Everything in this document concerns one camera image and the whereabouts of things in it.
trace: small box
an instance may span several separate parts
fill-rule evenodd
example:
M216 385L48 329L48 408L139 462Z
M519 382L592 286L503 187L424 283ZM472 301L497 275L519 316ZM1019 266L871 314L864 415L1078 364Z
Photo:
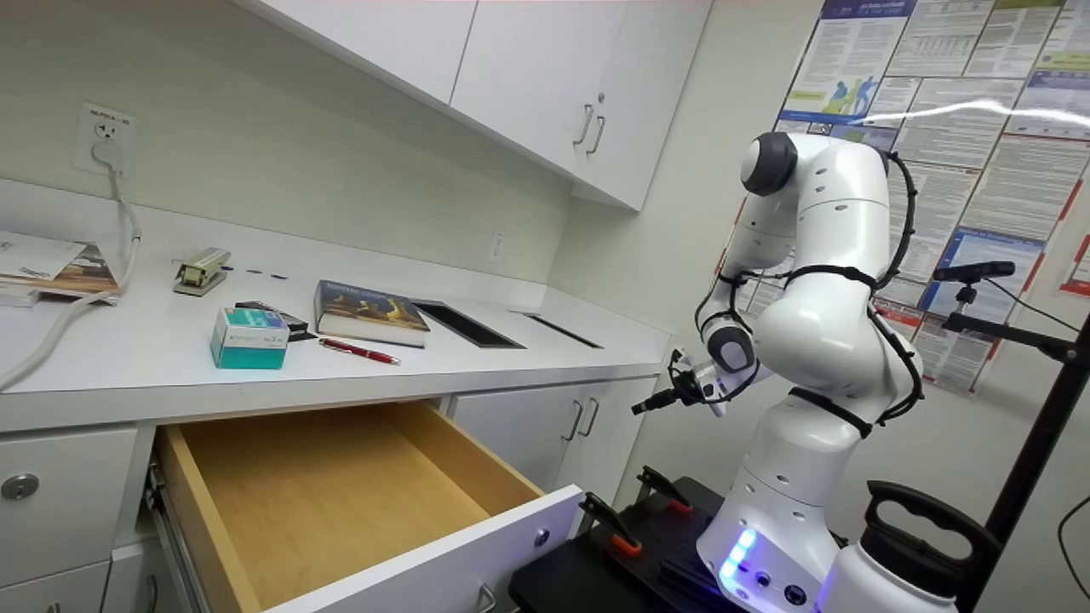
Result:
M213 359L217 367L283 367L289 328L267 308L221 308L213 329Z

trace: pen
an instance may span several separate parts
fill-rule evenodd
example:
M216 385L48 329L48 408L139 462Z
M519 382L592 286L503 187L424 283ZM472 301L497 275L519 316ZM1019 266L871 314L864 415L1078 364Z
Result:
M367 356L367 359L378 359L378 364L399 364L393 355L367 349L367 346L358 346L358 342L342 342L334 336L321 336L321 342L334 346L334 349L348 349L348 355Z

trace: book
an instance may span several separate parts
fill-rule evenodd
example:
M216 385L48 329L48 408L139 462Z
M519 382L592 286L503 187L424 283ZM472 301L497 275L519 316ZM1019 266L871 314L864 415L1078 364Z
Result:
M334 279L317 283L314 314L317 334L334 336L427 346L430 334L430 323L419 316L411 298Z

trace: white wall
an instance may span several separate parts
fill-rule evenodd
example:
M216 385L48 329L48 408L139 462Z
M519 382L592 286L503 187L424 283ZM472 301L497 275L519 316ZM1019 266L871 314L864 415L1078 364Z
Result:
M708 288L717 254L744 199L735 180L744 145L751 136L769 128L819 6L822 0L717 4L646 211L642 219L596 206L573 211L553 269L554 286L638 321L670 328L677 329L677 346L700 349L693 305ZM1029 297L1073 323L1088 316L1090 301L1061 297L1056 286L1078 237L1088 231L1090 195L1082 191L1053 237L1053 253ZM1032 314L1019 314L1015 323L1063 334ZM1056 367L1046 356L1002 346L977 395L930 389L914 415L879 427L854 452L833 505L833 527L852 538L863 532L864 481L875 475L930 491L984 521L1053 374ZM785 391L788 385L769 379L744 395L726 418L713 418L705 408L646 415L625 499L638 491L635 473L645 462L726 491L753 423L767 404L779 400ZM1090 397L1082 397L1061 443L977 606L981 613L1088 610L1053 538L1063 509L1090 493L1088 440ZM1090 513L1073 524L1073 555L1090 577Z
M227 0L4 4L0 175L106 195L82 102L135 115L139 205L520 279L566 223L566 180Z

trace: open drawer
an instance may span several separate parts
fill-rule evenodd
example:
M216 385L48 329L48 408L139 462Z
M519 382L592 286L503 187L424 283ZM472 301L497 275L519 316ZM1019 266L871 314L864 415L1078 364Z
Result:
M216 613L486 610L584 499L534 491L427 400L172 425L158 446Z

